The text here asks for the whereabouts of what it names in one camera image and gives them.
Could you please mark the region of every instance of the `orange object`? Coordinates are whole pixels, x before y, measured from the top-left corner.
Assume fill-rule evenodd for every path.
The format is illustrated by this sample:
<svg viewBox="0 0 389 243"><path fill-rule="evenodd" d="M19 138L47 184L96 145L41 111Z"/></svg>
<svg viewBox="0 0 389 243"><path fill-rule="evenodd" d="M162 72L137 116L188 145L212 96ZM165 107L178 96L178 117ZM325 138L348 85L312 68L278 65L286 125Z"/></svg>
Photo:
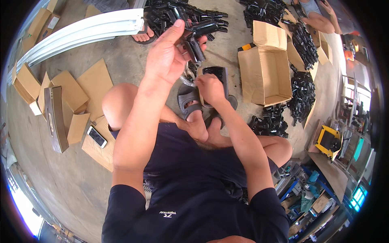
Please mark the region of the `orange object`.
<svg viewBox="0 0 389 243"><path fill-rule="evenodd" d="M344 58L346 60L353 61L354 60L354 55L352 54L352 51L344 51Z"/></svg>

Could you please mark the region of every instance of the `flip-flop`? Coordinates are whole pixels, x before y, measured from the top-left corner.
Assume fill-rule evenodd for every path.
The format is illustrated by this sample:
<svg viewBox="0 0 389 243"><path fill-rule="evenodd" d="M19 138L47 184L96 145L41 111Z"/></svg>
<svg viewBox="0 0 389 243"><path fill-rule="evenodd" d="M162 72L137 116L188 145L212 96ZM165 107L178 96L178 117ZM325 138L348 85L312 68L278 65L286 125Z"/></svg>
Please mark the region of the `flip-flop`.
<svg viewBox="0 0 389 243"><path fill-rule="evenodd" d="M237 107L238 107L238 100L236 99L236 97L230 94L230 95L228 96L228 99L227 99L227 100L230 102L232 108L234 108L234 110L237 110ZM213 118L215 118L215 117L219 117L219 118L221 119L220 130L224 127L225 124L224 124L223 118L221 118L221 115L220 115L216 110L214 110L214 111L211 113L211 115L204 121L205 127L206 127L207 129L209 128L209 126L211 125L211 122L212 122Z"/></svg>
<svg viewBox="0 0 389 243"><path fill-rule="evenodd" d="M138 34L147 34L147 29L149 28L149 25L147 24L146 21L144 22L144 27L145 27L145 30L139 31ZM134 39L134 41L135 41L136 43L142 44L142 45L150 44L150 43L152 43L153 41L155 41L155 33L154 33L154 35L153 35L152 37L150 37L150 39L147 40L147 41L136 41L135 39Z"/></svg>
<svg viewBox="0 0 389 243"><path fill-rule="evenodd" d="M197 104L193 104L185 108L187 103L195 100L198 102ZM178 106L180 107L181 113L184 116L184 120L186 120L188 116L195 110L201 110L201 112L203 112L198 89L186 84L181 84L180 88L178 89Z"/></svg>

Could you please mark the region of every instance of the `smartphone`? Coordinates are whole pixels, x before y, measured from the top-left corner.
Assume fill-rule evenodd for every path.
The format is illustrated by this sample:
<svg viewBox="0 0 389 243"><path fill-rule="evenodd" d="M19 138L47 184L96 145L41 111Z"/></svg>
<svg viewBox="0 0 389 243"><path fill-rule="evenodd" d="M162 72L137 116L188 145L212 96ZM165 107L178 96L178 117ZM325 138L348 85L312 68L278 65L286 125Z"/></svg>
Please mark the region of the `smartphone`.
<svg viewBox="0 0 389 243"><path fill-rule="evenodd" d="M89 127L87 134L103 149L107 144L105 138L100 135L92 126Z"/></svg>

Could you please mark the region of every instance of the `gray sandal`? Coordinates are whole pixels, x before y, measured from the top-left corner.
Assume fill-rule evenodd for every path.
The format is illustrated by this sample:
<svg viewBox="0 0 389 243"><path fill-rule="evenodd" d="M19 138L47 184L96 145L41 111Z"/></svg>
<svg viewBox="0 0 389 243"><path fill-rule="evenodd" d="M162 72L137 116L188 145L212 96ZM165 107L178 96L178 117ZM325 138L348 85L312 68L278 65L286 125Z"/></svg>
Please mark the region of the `gray sandal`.
<svg viewBox="0 0 389 243"><path fill-rule="evenodd" d="M228 101L230 102L232 108L234 108L234 110L237 110L237 107L238 107L238 100L237 100L237 98L230 94L228 96ZM215 117L219 117L221 119L220 130L223 129L223 127L225 125L224 121L223 121L223 118L221 118L221 115L216 110L214 110L211 113L211 115L204 121L205 127L208 129L209 126L211 125L211 122L212 122L213 118L215 118Z"/></svg>
<svg viewBox="0 0 389 243"><path fill-rule="evenodd" d="M198 102L197 104L193 104L185 108L187 103L195 100ZM180 88L178 89L178 106L180 107L181 113L184 116L184 120L186 120L188 116L195 110L201 110L201 112L203 112L203 108L200 104L200 95L198 93L198 89L186 84L181 84Z"/></svg>

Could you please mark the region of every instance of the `left hand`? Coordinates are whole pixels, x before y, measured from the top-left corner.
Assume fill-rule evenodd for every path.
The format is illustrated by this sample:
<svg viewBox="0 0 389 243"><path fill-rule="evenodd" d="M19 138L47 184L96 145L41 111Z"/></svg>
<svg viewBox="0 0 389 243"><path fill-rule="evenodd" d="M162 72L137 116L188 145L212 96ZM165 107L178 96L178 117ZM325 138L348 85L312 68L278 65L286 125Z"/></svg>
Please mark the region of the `left hand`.
<svg viewBox="0 0 389 243"><path fill-rule="evenodd" d="M333 8L331 7L331 5L327 2L327 0L324 0L326 2L326 4L324 4L322 1L320 1L320 4L323 6L323 8L325 8L325 10L327 11L327 13L329 15L332 15L332 16L336 16L335 14L335 11L333 10Z"/></svg>
<svg viewBox="0 0 389 243"><path fill-rule="evenodd" d="M178 19L173 26L165 31L153 44L147 55L145 77L151 79L164 80L173 85L185 69L185 64L190 60L189 54L185 50L178 49L178 40L184 33L185 23ZM198 39L200 47L204 51L203 44L207 40L206 36Z"/></svg>

